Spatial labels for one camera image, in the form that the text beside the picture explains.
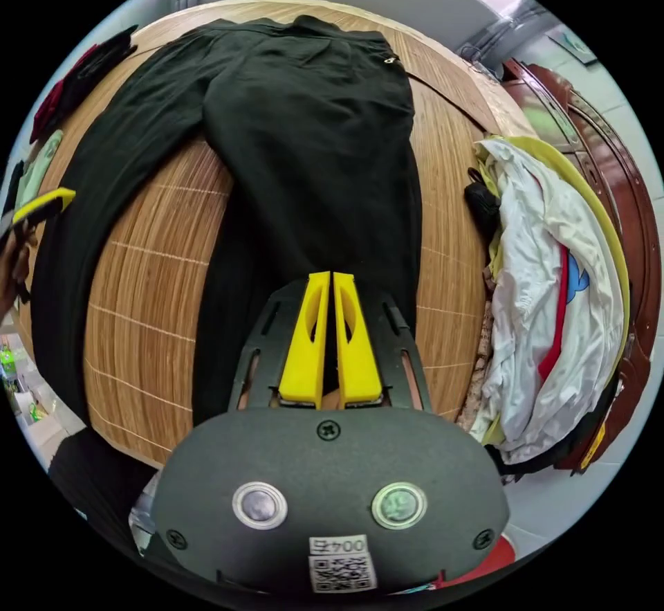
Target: bamboo mat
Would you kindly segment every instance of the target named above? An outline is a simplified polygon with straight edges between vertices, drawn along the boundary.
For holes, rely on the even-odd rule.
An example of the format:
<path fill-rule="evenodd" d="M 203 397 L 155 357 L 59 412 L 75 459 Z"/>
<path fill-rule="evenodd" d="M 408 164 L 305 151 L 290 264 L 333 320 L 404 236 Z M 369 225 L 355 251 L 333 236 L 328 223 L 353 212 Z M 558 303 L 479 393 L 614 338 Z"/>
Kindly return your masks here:
<path fill-rule="evenodd" d="M 485 298 L 484 249 L 463 200 L 467 168 L 474 163 L 472 143 L 483 134 L 450 102 L 490 133 L 531 134 L 531 128 L 506 93 L 483 84 L 489 79 L 431 39 L 368 12 L 321 1 L 225 1 L 160 19 L 136 33 L 137 52 L 63 126 L 41 191 L 58 186 L 89 125 L 159 46 L 220 17 L 289 22 L 304 13 L 345 30 L 379 30 L 407 71 L 444 95 L 411 80 L 416 112 L 411 143 L 423 200 L 417 344 L 434 409 L 453 420 L 470 380 Z M 207 144 L 192 141 L 137 194 L 95 272 L 82 361 L 91 421 L 118 448 L 157 464 L 192 428 L 196 321 L 231 188 L 230 175 Z M 22 330 L 30 332 L 29 305 L 21 306 L 19 318 Z"/>

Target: qr code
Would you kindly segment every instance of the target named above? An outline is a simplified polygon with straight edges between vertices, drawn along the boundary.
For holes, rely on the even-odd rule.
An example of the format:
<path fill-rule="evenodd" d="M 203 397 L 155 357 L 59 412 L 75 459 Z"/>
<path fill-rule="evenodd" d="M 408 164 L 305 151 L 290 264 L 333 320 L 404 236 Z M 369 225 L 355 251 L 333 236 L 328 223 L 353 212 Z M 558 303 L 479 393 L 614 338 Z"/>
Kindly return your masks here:
<path fill-rule="evenodd" d="M 348 556 L 309 556 L 314 592 L 361 592 L 376 587 L 376 573 L 368 553 Z"/>

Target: blue logo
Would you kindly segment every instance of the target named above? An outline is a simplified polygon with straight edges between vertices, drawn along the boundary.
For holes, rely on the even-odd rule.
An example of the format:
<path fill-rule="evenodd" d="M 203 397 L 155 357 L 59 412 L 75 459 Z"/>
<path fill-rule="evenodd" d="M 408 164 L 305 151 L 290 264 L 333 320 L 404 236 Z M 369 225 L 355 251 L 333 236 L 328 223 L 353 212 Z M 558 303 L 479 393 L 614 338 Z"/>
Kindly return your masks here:
<path fill-rule="evenodd" d="M 569 304 L 573 299 L 576 293 L 584 291 L 590 285 L 590 277 L 588 272 L 583 270 L 583 274 L 579 274 L 579 266 L 576 262 L 576 258 L 572 256 L 571 252 L 568 252 L 569 256 L 569 268 L 568 268 L 568 277 L 567 277 L 567 304 Z"/>

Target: red cloth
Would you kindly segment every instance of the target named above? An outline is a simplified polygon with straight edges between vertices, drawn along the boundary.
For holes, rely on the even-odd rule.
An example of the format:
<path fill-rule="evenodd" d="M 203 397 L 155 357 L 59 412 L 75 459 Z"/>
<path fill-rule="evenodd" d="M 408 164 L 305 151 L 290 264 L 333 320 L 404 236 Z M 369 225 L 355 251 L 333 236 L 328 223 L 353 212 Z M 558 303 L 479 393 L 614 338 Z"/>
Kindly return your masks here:
<path fill-rule="evenodd" d="M 471 581 L 474 578 L 491 574 L 498 569 L 507 567 L 516 561 L 516 554 L 514 547 L 505 539 L 505 536 L 500 535 L 496 545 L 491 549 L 486 558 L 475 569 L 467 574 L 454 578 L 451 581 L 446 581 L 444 575 L 441 575 L 433 582 L 432 587 L 435 590 L 440 588 L 447 588 L 451 585 L 457 585 L 464 581 Z"/>
<path fill-rule="evenodd" d="M 567 280 L 569 274 L 569 249 L 566 246 L 560 245 L 560 293 L 558 294 L 558 305 L 555 312 L 555 333 L 553 334 L 553 344 L 548 353 L 540 362 L 537 370 L 544 382 L 548 375 L 551 373 L 554 364 L 560 357 L 560 349 L 562 348 L 562 325 L 565 322 L 565 311 L 567 310 Z"/>
<path fill-rule="evenodd" d="M 33 123 L 33 132 L 30 134 L 30 142 L 35 142 L 38 138 L 42 129 L 46 126 L 50 118 L 53 116 L 57 110 L 57 103 L 60 101 L 62 96 L 62 89 L 64 88 L 64 81 L 67 77 L 75 71 L 82 62 L 88 58 L 92 53 L 97 49 L 98 45 L 94 44 L 88 48 L 83 55 L 78 59 L 76 64 L 67 72 L 66 76 L 59 80 L 51 89 L 50 92 L 46 95 L 44 101 L 41 102 L 37 112 L 35 113 L 35 120 Z"/>

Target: human hand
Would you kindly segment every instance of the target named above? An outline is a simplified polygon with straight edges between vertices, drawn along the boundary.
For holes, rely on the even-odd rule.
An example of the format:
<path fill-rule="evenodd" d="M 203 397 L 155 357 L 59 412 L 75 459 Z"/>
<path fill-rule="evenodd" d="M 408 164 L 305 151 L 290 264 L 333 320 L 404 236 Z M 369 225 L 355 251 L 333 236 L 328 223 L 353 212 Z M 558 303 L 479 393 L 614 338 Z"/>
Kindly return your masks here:
<path fill-rule="evenodd" d="M 18 257 L 15 260 L 17 248 L 16 234 L 12 230 L 7 239 L 7 244 L 0 255 L 0 315 L 5 317 L 16 300 L 18 284 L 23 283 L 28 277 L 30 259 L 30 247 L 37 246 L 35 230 L 28 230 L 28 222 L 24 222 L 23 239 Z"/>

